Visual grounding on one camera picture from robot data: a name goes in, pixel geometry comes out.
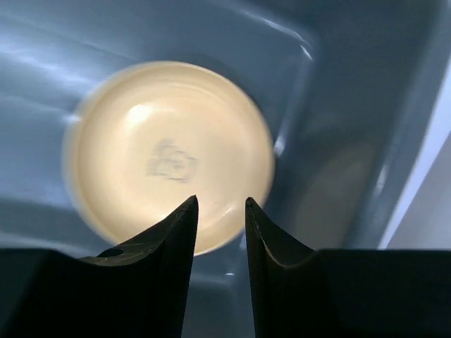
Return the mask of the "tan plate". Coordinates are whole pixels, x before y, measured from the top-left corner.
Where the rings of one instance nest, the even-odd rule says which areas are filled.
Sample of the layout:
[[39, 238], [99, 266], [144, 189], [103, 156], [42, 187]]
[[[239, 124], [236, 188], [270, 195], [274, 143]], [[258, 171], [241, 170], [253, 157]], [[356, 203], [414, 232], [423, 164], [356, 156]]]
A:
[[77, 107], [63, 174], [81, 218], [115, 244], [157, 224], [190, 196], [199, 203], [194, 254], [243, 230], [245, 200], [264, 204], [273, 140], [255, 102], [212, 70], [176, 61], [114, 74]]

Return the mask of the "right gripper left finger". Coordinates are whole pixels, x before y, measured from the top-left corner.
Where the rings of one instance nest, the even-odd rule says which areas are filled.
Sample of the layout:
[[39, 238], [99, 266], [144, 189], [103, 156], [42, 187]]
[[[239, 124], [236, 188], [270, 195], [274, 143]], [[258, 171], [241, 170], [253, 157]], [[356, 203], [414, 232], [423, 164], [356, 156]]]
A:
[[2, 337], [179, 337], [199, 204], [98, 256], [1, 251]]

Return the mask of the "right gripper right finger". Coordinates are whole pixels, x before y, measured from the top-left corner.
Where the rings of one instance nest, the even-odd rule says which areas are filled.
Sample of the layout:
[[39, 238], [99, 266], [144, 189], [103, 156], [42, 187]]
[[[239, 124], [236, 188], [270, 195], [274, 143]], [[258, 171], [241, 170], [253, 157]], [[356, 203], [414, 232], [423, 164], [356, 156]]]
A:
[[450, 252], [313, 250], [254, 199], [245, 233], [257, 337], [449, 337]]

